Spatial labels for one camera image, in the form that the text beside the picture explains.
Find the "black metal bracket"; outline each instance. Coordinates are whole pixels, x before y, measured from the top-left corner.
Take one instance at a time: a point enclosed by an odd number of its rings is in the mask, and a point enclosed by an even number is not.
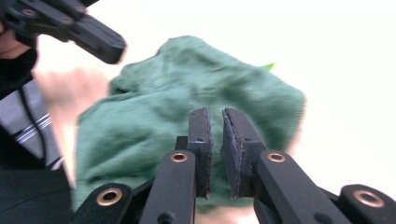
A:
[[[0,1],[0,20],[17,39],[35,49],[38,35],[72,40],[105,63],[117,63],[126,48],[123,38],[86,14],[96,1],[5,0]]]
[[[247,116],[223,111],[221,156],[234,199],[254,198],[260,223],[395,223],[396,202],[363,185],[340,196],[318,188],[285,152],[267,150]],[[211,148],[206,109],[190,113],[189,136],[179,136],[159,173],[137,189],[117,184],[96,189],[72,223],[193,223],[195,197],[210,192]]]

